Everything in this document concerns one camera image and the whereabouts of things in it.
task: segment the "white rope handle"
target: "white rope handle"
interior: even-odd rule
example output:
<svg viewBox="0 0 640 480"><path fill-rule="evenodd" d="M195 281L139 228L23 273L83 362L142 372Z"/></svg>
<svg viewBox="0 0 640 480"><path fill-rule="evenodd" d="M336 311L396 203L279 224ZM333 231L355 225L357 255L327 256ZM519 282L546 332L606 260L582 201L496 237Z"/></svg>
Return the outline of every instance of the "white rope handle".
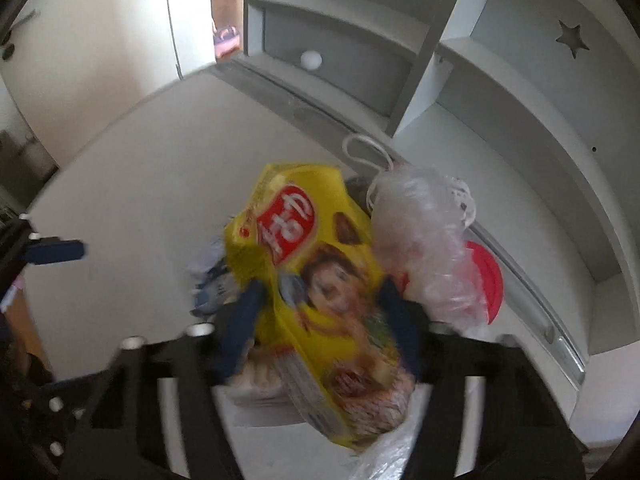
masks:
<svg viewBox="0 0 640 480"><path fill-rule="evenodd" d="M386 168L383 168L382 166L379 166L375 162L371 162L366 158L361 158L359 156L351 155L351 153L349 153L349 145L354 140L357 140L358 142L366 144L370 148L373 148L374 150L376 150L380 155L382 155L386 160ZM358 162L359 164L363 164L364 166L369 166L370 168L373 168L378 172L378 174L371 181L371 184L369 185L369 189L367 189L367 197L366 197L367 209L369 210L369 213L371 213L373 211L374 193L376 191L376 186L378 184L378 178L385 171L393 170L394 161L391 158L391 156L388 154L385 147L380 142L377 142L376 140L373 140L371 137L363 134L350 134L346 136L342 141L342 152L344 153L345 156L347 156L347 158L353 160L354 162Z"/></svg>

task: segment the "red plastic object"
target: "red plastic object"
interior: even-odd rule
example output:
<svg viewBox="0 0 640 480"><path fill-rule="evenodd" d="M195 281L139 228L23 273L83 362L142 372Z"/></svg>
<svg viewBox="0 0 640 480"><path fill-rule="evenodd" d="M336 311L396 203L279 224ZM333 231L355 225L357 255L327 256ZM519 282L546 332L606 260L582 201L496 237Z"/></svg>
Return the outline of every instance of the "red plastic object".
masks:
<svg viewBox="0 0 640 480"><path fill-rule="evenodd" d="M491 324L500 311L504 297L504 280L502 271L493 255L482 245L467 242L466 246L473 251L472 260L476 264L482 278L482 290L486 298L487 316Z"/></svg>

